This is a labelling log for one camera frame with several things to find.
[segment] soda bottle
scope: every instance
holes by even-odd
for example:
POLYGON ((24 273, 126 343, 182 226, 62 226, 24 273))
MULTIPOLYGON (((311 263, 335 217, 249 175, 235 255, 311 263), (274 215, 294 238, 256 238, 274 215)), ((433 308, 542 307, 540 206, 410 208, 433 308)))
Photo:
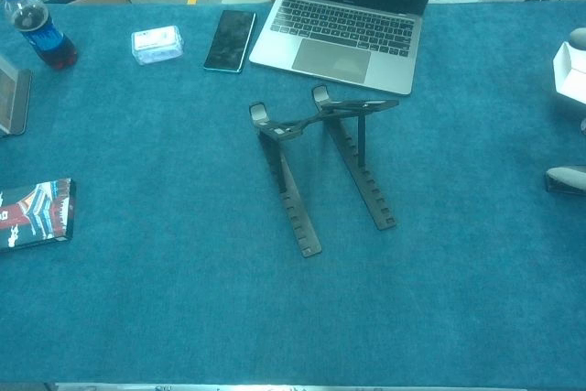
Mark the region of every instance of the soda bottle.
POLYGON ((77 50, 53 26, 49 10, 40 0, 5 0, 5 15, 28 40, 37 54, 53 69, 75 64, 77 50))

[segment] laptop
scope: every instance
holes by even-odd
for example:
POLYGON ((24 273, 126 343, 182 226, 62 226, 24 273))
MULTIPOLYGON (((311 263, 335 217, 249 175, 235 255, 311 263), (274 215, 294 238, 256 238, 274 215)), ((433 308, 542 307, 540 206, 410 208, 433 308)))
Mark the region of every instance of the laptop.
POLYGON ((408 95, 427 3, 276 0, 250 61, 408 95))

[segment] book cover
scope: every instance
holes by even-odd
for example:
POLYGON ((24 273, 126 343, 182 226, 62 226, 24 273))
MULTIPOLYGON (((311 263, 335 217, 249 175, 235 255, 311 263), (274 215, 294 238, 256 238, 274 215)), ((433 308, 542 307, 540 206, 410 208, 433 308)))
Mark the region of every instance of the book cover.
POLYGON ((71 179, 0 190, 0 252, 70 240, 74 199, 71 179))

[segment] small clear box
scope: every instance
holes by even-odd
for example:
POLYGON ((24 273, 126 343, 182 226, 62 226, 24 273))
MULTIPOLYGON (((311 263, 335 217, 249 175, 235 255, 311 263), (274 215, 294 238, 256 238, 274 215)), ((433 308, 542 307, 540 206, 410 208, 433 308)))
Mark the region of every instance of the small clear box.
POLYGON ((133 32, 131 39, 132 55, 138 64, 154 63, 183 55, 183 39, 175 26, 133 32))

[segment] black laptop stand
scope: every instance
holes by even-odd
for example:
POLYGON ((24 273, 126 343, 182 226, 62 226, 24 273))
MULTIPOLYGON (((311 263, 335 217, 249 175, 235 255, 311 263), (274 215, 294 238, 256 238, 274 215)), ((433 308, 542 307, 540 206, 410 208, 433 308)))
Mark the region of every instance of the black laptop stand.
POLYGON ((310 118, 300 121, 277 123, 271 121, 264 103, 252 103, 249 106, 253 125, 258 130, 258 137, 265 152, 277 186, 281 201, 293 226, 298 245, 303 256, 321 252, 321 244, 313 229, 297 184, 293 179, 281 143, 301 136, 303 129, 310 124, 323 122, 340 151, 346 167, 350 170, 354 182, 360 191, 368 211, 379 230, 395 226, 395 218, 385 202, 385 197, 378 189, 372 173, 365 165, 366 116, 373 112, 382 112, 398 105, 397 100, 389 101, 333 101, 325 86, 313 89, 313 101, 318 112, 310 118), (358 143, 355 144, 342 124, 343 118, 358 118, 358 143))

